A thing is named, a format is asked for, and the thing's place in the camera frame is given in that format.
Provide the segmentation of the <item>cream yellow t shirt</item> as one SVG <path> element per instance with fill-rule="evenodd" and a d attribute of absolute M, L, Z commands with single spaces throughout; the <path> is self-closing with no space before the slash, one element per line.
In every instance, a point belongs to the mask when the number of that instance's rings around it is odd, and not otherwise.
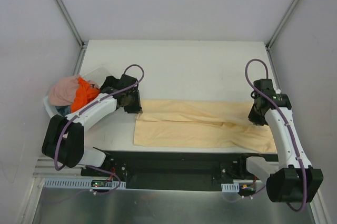
<path fill-rule="evenodd" d="M 251 106 L 251 102 L 143 100 L 133 143 L 144 147 L 241 147 L 275 153 L 270 128 L 248 120 Z"/>

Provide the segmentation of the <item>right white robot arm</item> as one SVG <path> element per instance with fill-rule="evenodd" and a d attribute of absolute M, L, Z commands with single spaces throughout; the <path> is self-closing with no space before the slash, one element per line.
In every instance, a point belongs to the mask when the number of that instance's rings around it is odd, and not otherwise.
<path fill-rule="evenodd" d="M 311 202 L 323 181 L 323 173 L 313 168 L 301 146 L 288 96 L 278 94 L 271 79 L 259 79 L 251 85 L 254 103 L 248 119 L 270 128 L 279 167 L 273 168 L 263 158 L 250 157 L 237 165 L 237 174 L 243 179 L 253 175 L 260 178 L 272 202 Z"/>

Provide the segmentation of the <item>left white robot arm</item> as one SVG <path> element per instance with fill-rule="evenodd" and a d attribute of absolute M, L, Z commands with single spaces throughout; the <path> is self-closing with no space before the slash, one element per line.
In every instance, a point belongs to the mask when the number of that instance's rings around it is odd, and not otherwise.
<path fill-rule="evenodd" d="M 66 116 L 54 115 L 48 124 L 42 154 L 54 160 L 54 167 L 73 168 L 77 165 L 93 166 L 99 176 L 111 171 L 107 154 L 85 145 L 85 133 L 105 116 L 123 108 L 126 113 L 142 112 L 138 85 L 140 81 L 127 74 L 114 79 L 90 103 Z"/>

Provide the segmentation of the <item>black t shirt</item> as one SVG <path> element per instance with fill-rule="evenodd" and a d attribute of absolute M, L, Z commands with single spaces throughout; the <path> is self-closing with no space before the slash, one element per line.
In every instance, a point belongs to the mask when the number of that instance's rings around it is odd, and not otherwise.
<path fill-rule="evenodd" d="M 104 83 L 100 87 L 100 91 L 101 93 L 111 94 L 122 88 L 123 87 L 120 84 L 120 79 L 115 78 L 114 76 L 107 76 Z"/>

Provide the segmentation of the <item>white plastic laundry basket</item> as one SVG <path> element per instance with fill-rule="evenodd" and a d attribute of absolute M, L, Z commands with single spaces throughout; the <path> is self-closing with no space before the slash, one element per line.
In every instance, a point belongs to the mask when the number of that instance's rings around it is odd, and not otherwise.
<path fill-rule="evenodd" d="M 61 78 L 44 98 L 47 113 L 50 117 L 65 116 L 84 107 L 100 94 L 100 87 L 109 74 L 106 68 L 98 67 L 84 75 Z"/>

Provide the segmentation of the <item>orange t shirt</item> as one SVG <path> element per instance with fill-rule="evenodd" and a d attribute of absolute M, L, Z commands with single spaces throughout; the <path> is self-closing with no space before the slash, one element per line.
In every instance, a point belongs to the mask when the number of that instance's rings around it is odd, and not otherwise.
<path fill-rule="evenodd" d="M 100 93 L 100 88 L 93 81 L 86 81 L 82 77 L 78 79 L 79 87 L 76 90 L 74 101 L 71 105 L 71 112 L 74 113 L 92 102 Z"/>

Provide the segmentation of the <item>blue t shirt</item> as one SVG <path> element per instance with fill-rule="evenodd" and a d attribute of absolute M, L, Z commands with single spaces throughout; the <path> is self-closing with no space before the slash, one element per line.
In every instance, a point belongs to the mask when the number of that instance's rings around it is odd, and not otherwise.
<path fill-rule="evenodd" d="M 71 106 L 55 106 L 55 108 L 61 116 L 66 116 L 71 113 Z"/>

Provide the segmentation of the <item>pink t shirt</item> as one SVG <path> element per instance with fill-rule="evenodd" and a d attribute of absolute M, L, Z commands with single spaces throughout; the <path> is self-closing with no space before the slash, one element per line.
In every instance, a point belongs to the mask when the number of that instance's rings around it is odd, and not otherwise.
<path fill-rule="evenodd" d="M 80 75 L 61 78 L 49 91 L 49 102 L 54 106 L 69 106 L 73 103 L 79 87 Z"/>

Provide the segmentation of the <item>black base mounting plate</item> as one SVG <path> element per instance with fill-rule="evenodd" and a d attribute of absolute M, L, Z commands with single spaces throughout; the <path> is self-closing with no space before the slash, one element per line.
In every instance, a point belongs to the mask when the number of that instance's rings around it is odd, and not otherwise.
<path fill-rule="evenodd" d="M 100 170 L 83 168 L 81 176 L 114 171 L 128 189 L 221 191 L 222 184 L 252 182 L 245 161 L 252 153 L 109 151 Z"/>

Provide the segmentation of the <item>right aluminium frame post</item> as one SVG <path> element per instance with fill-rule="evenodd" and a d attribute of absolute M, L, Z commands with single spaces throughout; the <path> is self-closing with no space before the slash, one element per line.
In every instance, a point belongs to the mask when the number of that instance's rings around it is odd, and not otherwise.
<path fill-rule="evenodd" d="M 279 21 L 277 27 L 275 28 L 274 32 L 272 33 L 272 36 L 268 40 L 268 42 L 265 44 L 266 50 L 269 52 L 278 39 L 281 31 L 284 29 L 288 21 L 290 20 L 291 16 L 295 12 L 297 6 L 299 5 L 301 0 L 291 0 L 290 4 L 288 5 L 286 11 L 282 15 L 281 20 Z"/>

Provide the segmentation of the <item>aluminium frame post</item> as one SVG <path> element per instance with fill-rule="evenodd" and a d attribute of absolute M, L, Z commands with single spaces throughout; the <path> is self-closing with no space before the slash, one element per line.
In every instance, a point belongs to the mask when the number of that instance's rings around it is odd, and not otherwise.
<path fill-rule="evenodd" d="M 291 0 L 290 4 L 288 5 L 286 11 L 282 15 L 281 20 L 279 21 L 277 27 L 275 28 L 274 32 L 272 33 L 272 36 L 268 40 L 268 42 L 265 44 L 266 50 L 269 52 L 278 39 L 281 31 L 284 29 L 288 21 L 290 20 L 291 16 L 295 12 L 297 6 L 299 5 L 301 0 Z"/>
<path fill-rule="evenodd" d="M 78 32 L 75 23 L 73 22 L 63 0 L 54 0 L 58 9 L 60 10 L 61 14 L 63 15 L 66 24 L 68 25 L 68 27 L 71 30 L 72 35 L 74 36 L 76 42 L 78 43 L 78 45 L 80 46 L 80 48 L 84 47 L 84 41 L 81 38 L 80 33 Z"/>

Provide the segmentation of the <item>left aluminium frame post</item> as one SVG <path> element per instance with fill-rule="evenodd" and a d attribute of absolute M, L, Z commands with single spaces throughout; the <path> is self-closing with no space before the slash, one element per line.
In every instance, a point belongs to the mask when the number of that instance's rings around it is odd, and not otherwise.
<path fill-rule="evenodd" d="M 80 33 L 78 32 L 75 23 L 73 22 L 63 0 L 54 0 L 58 9 L 60 10 L 61 14 L 63 15 L 66 24 L 68 25 L 68 27 L 71 30 L 72 35 L 74 36 L 76 42 L 78 43 L 78 45 L 80 46 L 80 48 L 84 47 L 84 41 L 81 38 Z"/>

